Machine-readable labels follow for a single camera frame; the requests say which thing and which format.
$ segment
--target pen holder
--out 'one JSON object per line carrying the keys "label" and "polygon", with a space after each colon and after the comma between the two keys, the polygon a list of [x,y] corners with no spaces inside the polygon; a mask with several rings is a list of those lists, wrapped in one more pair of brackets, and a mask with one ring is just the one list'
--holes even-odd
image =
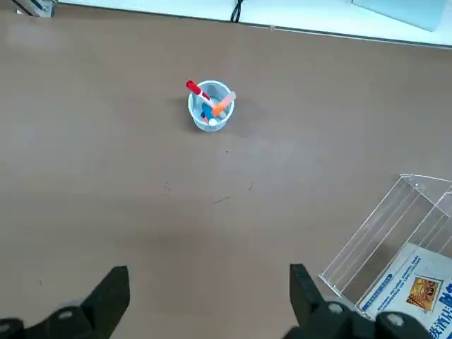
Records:
{"label": "pen holder", "polygon": [[[224,83],[215,80],[203,81],[202,83],[199,83],[198,86],[203,90],[205,94],[207,94],[212,99],[212,101],[215,104],[219,103],[231,92],[230,89]],[[203,112],[202,105],[203,100],[200,97],[194,95],[193,93],[190,93],[189,111],[191,117],[195,121],[197,127],[205,132],[216,132],[222,129],[226,125],[227,121],[229,120],[234,111],[234,101],[233,101],[224,110],[224,112],[226,113],[226,117],[224,119],[221,119],[215,126],[211,126],[208,123],[204,122],[203,118],[201,117],[201,113]]]}

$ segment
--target brown table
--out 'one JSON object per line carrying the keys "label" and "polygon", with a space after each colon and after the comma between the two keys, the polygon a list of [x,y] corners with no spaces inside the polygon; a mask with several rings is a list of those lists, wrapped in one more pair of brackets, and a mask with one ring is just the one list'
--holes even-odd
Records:
{"label": "brown table", "polygon": [[[127,264],[114,338],[280,338],[289,263],[320,273],[397,173],[451,178],[450,51],[0,16],[0,316],[32,324]],[[220,133],[191,121],[188,78],[237,92]]]}

